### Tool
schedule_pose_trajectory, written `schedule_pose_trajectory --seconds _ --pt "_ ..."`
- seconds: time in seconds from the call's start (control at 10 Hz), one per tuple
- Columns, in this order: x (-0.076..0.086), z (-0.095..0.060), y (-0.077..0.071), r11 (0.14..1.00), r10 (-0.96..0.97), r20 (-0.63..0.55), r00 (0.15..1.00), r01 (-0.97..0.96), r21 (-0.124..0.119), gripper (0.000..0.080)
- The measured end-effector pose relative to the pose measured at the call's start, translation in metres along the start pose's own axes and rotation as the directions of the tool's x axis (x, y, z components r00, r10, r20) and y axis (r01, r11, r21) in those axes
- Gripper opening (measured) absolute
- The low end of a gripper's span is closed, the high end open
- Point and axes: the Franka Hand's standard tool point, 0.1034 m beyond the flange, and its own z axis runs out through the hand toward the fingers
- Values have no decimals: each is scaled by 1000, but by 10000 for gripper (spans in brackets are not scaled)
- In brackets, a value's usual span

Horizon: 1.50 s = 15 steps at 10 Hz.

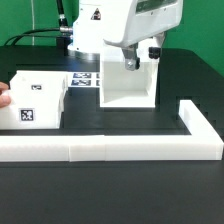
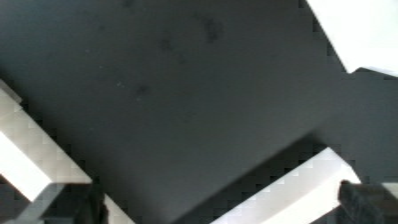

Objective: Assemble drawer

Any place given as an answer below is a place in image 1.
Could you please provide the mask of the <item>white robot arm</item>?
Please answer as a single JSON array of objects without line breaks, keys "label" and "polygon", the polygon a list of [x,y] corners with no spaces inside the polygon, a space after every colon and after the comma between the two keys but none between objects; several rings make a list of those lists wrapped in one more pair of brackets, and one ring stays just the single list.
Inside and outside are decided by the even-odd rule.
[{"label": "white robot arm", "polygon": [[164,33],[180,24],[183,0],[79,0],[79,15],[74,21],[72,43],[68,49],[77,58],[100,58],[101,44],[122,49],[125,67],[140,67],[138,43],[159,38],[149,53],[159,58]]}]

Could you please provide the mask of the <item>person's hand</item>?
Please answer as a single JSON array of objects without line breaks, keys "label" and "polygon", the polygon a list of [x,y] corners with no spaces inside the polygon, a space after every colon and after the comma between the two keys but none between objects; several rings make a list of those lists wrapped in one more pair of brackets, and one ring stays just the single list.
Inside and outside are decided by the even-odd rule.
[{"label": "person's hand", "polygon": [[11,103],[11,98],[3,94],[8,89],[9,86],[6,83],[0,82],[0,108],[6,107]]}]

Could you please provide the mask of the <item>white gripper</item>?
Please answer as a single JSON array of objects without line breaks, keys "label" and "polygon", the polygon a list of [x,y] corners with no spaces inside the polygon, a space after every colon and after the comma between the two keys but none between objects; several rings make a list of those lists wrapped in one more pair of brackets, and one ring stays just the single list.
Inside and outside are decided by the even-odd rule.
[{"label": "white gripper", "polygon": [[138,44],[152,37],[150,59],[159,59],[165,31],[180,24],[183,0],[106,0],[103,4],[103,44],[121,48],[125,68],[140,68]]}]

